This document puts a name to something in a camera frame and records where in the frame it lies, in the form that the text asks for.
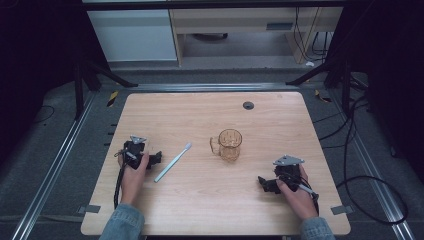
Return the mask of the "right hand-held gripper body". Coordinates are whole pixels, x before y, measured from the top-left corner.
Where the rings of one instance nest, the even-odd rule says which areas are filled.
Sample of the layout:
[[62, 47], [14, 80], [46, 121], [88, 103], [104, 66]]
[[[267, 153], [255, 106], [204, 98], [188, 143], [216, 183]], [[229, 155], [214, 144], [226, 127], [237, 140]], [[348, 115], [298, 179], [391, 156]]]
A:
[[300, 165], [303, 163], [303, 159], [284, 155], [273, 162], [274, 173], [291, 191], [296, 192], [302, 183]]

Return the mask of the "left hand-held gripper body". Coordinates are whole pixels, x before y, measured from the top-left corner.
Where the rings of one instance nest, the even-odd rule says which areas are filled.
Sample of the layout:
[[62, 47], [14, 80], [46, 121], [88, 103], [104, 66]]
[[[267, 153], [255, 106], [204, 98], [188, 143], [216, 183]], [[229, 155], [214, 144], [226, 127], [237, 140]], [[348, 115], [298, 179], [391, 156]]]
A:
[[131, 135], [130, 139], [124, 143], [123, 161], [133, 169], [140, 166], [141, 160], [144, 156], [144, 148], [146, 138]]

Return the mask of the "person's left hand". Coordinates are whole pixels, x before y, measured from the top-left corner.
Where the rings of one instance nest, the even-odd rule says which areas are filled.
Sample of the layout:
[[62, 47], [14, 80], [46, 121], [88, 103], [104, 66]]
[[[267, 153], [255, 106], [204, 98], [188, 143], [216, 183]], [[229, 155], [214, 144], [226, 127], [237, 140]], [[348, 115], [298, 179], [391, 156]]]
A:
[[141, 158], [140, 165], [137, 169], [131, 166], [124, 168], [124, 173], [121, 182], [121, 203], [136, 206], [138, 197], [143, 187], [146, 168], [149, 163], [149, 153], [146, 152]]

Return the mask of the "person's right hand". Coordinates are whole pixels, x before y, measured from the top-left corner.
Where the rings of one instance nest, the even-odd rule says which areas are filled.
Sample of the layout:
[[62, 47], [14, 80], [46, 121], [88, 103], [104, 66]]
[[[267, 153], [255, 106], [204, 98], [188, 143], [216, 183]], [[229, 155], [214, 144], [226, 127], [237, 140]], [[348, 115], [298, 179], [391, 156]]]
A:
[[302, 189], [298, 189], [296, 192], [293, 192], [283, 181], [279, 179], [276, 180], [276, 183], [287, 203], [300, 220], [304, 221], [319, 216], [313, 199], [308, 192]]

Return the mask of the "pale blue toothbrush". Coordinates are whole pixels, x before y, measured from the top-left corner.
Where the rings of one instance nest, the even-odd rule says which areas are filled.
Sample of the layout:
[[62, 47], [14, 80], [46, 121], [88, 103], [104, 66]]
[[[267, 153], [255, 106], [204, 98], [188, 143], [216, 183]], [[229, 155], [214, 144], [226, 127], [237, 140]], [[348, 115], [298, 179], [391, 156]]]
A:
[[154, 179], [154, 183], [158, 183], [168, 172], [169, 170], [180, 160], [180, 158], [187, 152], [190, 150], [190, 148], [192, 147], [192, 143], [187, 143], [184, 147], [184, 149], [178, 154], [176, 155], [172, 161], [156, 176], [156, 178]]

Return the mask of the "amber glass mug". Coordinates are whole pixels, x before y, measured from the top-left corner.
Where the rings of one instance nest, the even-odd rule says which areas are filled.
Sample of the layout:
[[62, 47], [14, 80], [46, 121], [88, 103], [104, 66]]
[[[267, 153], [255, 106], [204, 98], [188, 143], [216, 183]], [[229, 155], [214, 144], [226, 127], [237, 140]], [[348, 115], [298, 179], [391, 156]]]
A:
[[225, 129], [209, 140], [211, 152], [227, 162], [239, 158], [242, 142], [242, 134], [236, 129]]

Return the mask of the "yellow black tape strip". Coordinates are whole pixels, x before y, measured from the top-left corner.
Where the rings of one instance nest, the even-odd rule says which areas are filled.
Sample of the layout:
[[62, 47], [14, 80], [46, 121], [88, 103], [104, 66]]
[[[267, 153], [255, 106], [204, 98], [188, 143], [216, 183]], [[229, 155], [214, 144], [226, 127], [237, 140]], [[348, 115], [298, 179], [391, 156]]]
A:
[[107, 102], [107, 107], [111, 107], [111, 106], [113, 106], [113, 104], [114, 104], [114, 102], [115, 102], [115, 100], [116, 100], [116, 98], [117, 98], [117, 96], [118, 96], [118, 94], [119, 94], [119, 91], [113, 91], [112, 93], [111, 93], [111, 95], [110, 95], [110, 97], [109, 97], [109, 100], [108, 100], [108, 102]]
[[317, 89], [314, 90], [314, 95], [315, 95], [315, 98], [319, 99], [322, 102], [325, 102], [325, 103], [331, 103], [332, 102], [331, 98], [329, 98], [329, 97], [323, 97], [321, 95], [320, 91], [317, 90]]

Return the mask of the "black metal stand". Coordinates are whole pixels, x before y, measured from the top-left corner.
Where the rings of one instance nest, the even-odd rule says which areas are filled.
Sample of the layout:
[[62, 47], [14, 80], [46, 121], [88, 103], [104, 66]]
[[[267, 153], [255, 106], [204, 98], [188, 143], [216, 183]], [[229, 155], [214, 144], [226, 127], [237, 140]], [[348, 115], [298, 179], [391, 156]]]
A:
[[118, 83], [125, 88], [137, 87], [137, 84], [131, 83], [118, 75], [114, 74], [111, 70], [101, 67], [91, 61], [77, 62], [74, 66], [74, 83], [75, 83], [75, 101], [76, 113], [75, 119], [78, 120], [84, 111], [84, 96], [83, 96], [83, 83], [86, 83], [90, 91], [97, 91], [101, 87], [100, 80], [97, 75], [103, 75], [112, 81]]
[[352, 115], [350, 105], [350, 89], [352, 82], [351, 62], [349, 60], [337, 60], [336, 58], [326, 60], [323, 64], [313, 68], [299, 78], [287, 82], [287, 85], [298, 86], [311, 79], [312, 77], [326, 72], [324, 85], [327, 88], [334, 88], [338, 83], [342, 84], [341, 106], [342, 110], [348, 116]]

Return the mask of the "white cabinet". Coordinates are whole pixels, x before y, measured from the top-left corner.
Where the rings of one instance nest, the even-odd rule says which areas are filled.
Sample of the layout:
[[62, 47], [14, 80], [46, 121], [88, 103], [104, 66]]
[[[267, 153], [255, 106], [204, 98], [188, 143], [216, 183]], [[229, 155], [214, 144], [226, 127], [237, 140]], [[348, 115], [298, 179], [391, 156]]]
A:
[[108, 62], [177, 59], [167, 10], [89, 11]]

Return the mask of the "metal floor rail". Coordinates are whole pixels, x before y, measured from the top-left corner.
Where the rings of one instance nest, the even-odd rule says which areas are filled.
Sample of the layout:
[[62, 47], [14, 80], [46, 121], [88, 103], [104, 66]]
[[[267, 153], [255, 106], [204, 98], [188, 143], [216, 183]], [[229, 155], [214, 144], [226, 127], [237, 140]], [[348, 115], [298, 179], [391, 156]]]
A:
[[143, 93], [175, 92], [263, 92], [295, 91], [297, 86], [285, 83], [178, 83], [178, 84], [139, 84], [132, 91]]
[[[377, 168], [377, 165], [367, 150], [363, 139], [358, 133], [355, 123], [355, 112], [359, 109], [358, 104], [363, 101], [363, 97], [360, 97], [358, 100], [354, 100], [353, 103], [350, 103], [352, 115], [348, 116], [342, 110], [341, 100], [336, 99], [337, 94], [331, 92], [330, 96], [334, 98], [335, 106], [340, 112], [341, 118], [347, 125], [347, 135], [343, 144], [343, 181], [341, 186], [345, 188], [350, 201], [358, 211], [377, 223], [389, 226], [398, 240], [416, 240], [416, 237], [407, 222], [407, 217], [410, 211], [406, 202], [401, 197], [400, 192], [384, 179], [381, 171]], [[362, 175], [348, 176], [347, 164], [349, 146], [351, 146], [355, 151], [359, 165], [363, 170]], [[354, 183], [355, 181], [368, 182], [373, 189], [373, 193], [378, 200], [380, 208], [384, 212], [384, 218], [376, 217], [371, 210], [366, 210], [353, 198], [351, 191], [349, 190], [349, 184]]]
[[87, 116], [89, 115], [96, 93], [89, 93], [87, 99], [83, 102], [83, 110], [81, 115], [73, 121], [66, 138], [59, 148], [48, 172], [46, 173], [40, 187], [38, 188], [31, 204], [25, 211], [25, 214], [20, 218], [11, 240], [27, 240], [33, 227], [35, 226], [38, 217], [54, 187], [58, 177], [61, 174], [64, 164], [71, 152], [74, 143], [84, 125]]

